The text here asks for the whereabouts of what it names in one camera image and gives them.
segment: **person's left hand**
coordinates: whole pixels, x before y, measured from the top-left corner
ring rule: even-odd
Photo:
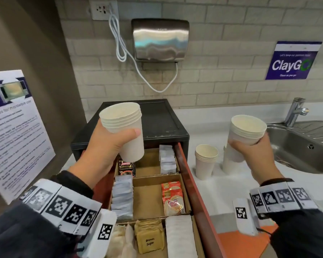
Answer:
[[[110,171],[121,147],[141,134],[140,129],[126,129],[110,133],[100,119],[81,158],[69,168],[91,189]]]

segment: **white cable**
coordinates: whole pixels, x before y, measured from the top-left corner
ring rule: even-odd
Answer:
[[[113,36],[115,38],[115,42],[116,42],[116,56],[118,58],[119,61],[121,62],[125,62],[127,60],[127,54],[132,58],[134,64],[135,64],[135,68],[138,71],[138,74],[140,75],[140,77],[144,80],[144,82],[146,82],[146,84],[155,92],[158,93],[162,93],[164,91],[167,90],[167,88],[173,83],[173,81],[176,79],[177,74],[178,74],[178,67],[177,67],[177,63],[176,64],[176,75],[174,76],[174,78],[172,79],[172,81],[166,86],[165,89],[163,90],[156,90],[154,89],[149,83],[148,81],[141,75],[139,69],[138,69],[138,65],[134,59],[134,57],[130,54],[130,52],[127,50],[126,44],[124,43],[124,40],[122,39],[121,35],[120,35],[120,24],[119,21],[116,17],[116,15],[112,12],[112,8],[111,6],[109,6],[109,12],[110,12],[110,17],[109,17],[109,27],[111,32],[113,33]],[[123,56],[120,54],[120,46],[121,49],[123,50]]]

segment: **fingernail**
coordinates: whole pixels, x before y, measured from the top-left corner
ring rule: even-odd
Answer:
[[[136,136],[140,136],[141,130],[140,129],[134,129]]]

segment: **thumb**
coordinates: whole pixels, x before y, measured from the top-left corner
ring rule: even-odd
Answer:
[[[125,143],[132,141],[140,136],[140,129],[125,129],[118,133],[112,134],[112,139],[115,142],[115,146],[121,148]]]
[[[229,140],[228,143],[231,145],[231,147],[242,154],[245,154],[245,152],[248,150],[248,146],[238,140]]]

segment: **stack of paper cups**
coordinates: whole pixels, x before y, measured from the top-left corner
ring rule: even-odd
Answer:
[[[231,119],[229,140],[238,140],[247,145],[254,145],[263,137],[267,124],[259,118],[248,115],[236,115]],[[224,151],[223,171],[227,174],[235,173],[237,163],[244,160],[244,157],[237,150],[227,144]]]
[[[215,147],[207,144],[201,144],[195,148],[195,175],[197,178],[206,180],[212,175],[218,153],[219,152]]]
[[[134,102],[114,104],[99,113],[103,127],[112,133],[131,128],[141,130],[140,136],[124,144],[120,150],[120,156],[126,162],[138,161],[144,155],[141,116],[140,105]]]

